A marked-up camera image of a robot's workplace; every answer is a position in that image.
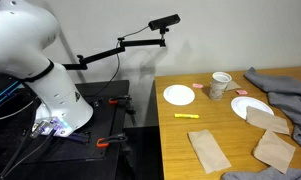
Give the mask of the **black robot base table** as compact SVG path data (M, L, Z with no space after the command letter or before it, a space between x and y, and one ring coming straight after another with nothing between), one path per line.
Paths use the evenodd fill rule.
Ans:
M13 163L4 180L115 180L120 145L97 148L99 138L123 129L127 101L109 104L111 97L129 94L127 80L77 86L93 108L93 116L68 137L29 137L34 108L30 91L19 89L0 107L0 173Z

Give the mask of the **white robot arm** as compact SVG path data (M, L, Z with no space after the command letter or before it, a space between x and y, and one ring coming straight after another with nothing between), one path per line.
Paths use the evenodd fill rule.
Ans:
M21 80L41 100L32 130L67 137L93 115L66 68L43 50L60 26L48 10L25 0L0 0L0 74Z

